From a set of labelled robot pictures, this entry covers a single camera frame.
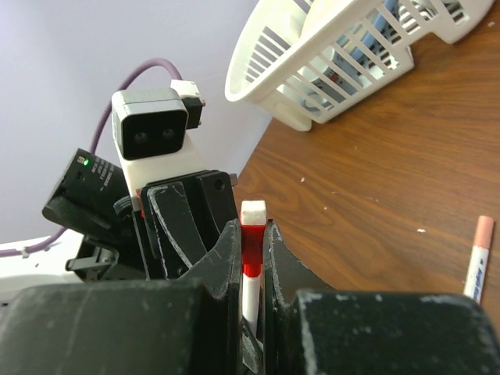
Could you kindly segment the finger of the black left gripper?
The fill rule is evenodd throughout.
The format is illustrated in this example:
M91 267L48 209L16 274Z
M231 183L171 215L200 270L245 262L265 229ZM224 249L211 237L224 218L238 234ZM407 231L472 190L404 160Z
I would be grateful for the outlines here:
M263 348L244 317L242 318L242 362L244 373L263 372Z

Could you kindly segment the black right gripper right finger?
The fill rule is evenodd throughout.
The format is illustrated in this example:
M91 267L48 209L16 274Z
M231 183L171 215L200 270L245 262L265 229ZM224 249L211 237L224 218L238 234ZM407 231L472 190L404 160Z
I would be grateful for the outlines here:
M342 291L327 285L269 223L264 237L268 374L496 374L499 339L471 298Z

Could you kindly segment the white pen with pink tip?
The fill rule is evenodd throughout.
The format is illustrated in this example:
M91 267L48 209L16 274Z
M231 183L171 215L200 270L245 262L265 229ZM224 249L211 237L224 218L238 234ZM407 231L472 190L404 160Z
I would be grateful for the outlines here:
M259 317L260 276L250 277L243 274L242 281L242 316L248 323L252 334L256 334Z

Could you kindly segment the red pen cap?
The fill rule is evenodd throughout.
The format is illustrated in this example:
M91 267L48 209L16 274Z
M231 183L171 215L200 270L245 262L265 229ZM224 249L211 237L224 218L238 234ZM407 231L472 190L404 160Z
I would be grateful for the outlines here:
M239 219L243 274L247 277L257 277L263 265L263 242L267 225L266 202L243 201Z

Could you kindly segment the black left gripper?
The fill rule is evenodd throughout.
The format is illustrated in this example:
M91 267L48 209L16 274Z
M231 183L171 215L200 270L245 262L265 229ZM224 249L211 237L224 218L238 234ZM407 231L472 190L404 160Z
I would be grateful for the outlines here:
M238 217L237 178L198 171L150 183L136 201L126 196L114 203L116 214L132 219L146 279L177 279L213 248L227 222Z

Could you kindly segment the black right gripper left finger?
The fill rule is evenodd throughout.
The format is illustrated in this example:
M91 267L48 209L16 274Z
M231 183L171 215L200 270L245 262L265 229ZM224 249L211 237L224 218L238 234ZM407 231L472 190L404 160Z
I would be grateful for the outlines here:
M176 280L21 291L1 323L4 374L239 374L241 226Z

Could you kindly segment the white pen with orange tip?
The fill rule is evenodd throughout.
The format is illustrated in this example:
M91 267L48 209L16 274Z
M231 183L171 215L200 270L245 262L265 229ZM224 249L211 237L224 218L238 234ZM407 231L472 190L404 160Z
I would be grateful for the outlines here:
M484 289L494 225L495 222L491 217L478 217L463 289L463 294L473 299L477 304L480 304Z

